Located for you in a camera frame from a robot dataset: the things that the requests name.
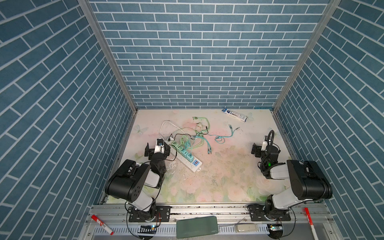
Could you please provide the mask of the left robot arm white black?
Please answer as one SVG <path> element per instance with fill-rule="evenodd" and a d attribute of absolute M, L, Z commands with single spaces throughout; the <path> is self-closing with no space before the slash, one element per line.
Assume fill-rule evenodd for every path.
<path fill-rule="evenodd" d="M 143 187 L 161 188 L 167 172 L 166 160 L 170 152 L 171 147 L 162 139 L 157 139 L 153 149 L 147 145 L 145 156 L 149 160 L 142 164 L 125 160 L 108 179 L 105 186 L 106 195 L 123 199 L 140 212 L 154 211 L 156 200 L 144 193 Z"/>

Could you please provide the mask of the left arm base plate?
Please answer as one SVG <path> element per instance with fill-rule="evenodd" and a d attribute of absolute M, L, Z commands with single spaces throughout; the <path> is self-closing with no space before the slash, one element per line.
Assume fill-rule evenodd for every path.
<path fill-rule="evenodd" d="M 141 211 L 134 207 L 129 208 L 128 221 L 130 223 L 169 222 L 171 215 L 171 206 L 150 207 L 149 211 Z"/>

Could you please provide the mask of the white power strip coloured sockets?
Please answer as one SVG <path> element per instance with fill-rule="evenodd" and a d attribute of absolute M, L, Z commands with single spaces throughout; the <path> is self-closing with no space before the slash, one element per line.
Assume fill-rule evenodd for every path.
<path fill-rule="evenodd" d="M 179 159 L 187 168 L 189 168 L 192 172 L 199 172 L 201 170 L 201 167 L 203 165 L 202 161 L 195 157 L 189 150 L 186 149 L 186 147 L 183 147 L 180 143 L 175 141 L 168 141 L 167 136 L 165 133 L 163 133 L 163 130 L 165 130 L 168 127 L 174 127 L 179 129 L 178 126 L 176 126 L 171 121 L 164 121 L 159 129 L 159 135 L 160 137 L 165 141 L 165 143 L 169 146 L 171 146 L 171 150 L 177 154 L 176 158 Z M 171 145 L 172 142 L 178 143 L 181 147 L 185 149 L 185 153 L 181 155 L 178 151 L 175 150 L 175 148 Z"/>

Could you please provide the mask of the green charger plug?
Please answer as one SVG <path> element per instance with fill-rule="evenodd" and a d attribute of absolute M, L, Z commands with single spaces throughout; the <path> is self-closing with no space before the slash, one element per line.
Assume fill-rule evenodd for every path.
<path fill-rule="evenodd" d="M 176 151 L 179 151 L 181 149 L 181 146 L 176 142 L 172 142 L 171 145 L 175 148 Z"/>
<path fill-rule="evenodd" d="M 181 146 L 177 147 L 177 151 L 178 151 L 181 155 L 183 155 L 183 154 L 185 153 L 185 149 L 184 149 L 183 147 L 181 147 Z"/>

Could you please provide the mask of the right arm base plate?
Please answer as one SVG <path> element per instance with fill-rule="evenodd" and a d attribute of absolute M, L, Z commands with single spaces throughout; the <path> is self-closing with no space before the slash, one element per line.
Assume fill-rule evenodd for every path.
<path fill-rule="evenodd" d="M 269 207 L 260 204 L 250 204 L 246 207 L 250 213 L 252 222 L 287 222 L 291 220 L 288 210 L 279 210 L 275 207 Z"/>

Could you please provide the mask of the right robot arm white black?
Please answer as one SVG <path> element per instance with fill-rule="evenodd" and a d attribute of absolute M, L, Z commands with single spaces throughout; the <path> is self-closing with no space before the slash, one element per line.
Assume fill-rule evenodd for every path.
<path fill-rule="evenodd" d="M 330 199 L 333 189 L 315 161 L 287 160 L 279 162 L 280 149 L 271 141 L 253 144 L 251 154 L 260 158 L 258 168 L 267 180 L 289 180 L 291 186 L 267 197 L 264 213 L 286 213 L 289 208 L 309 201 Z"/>

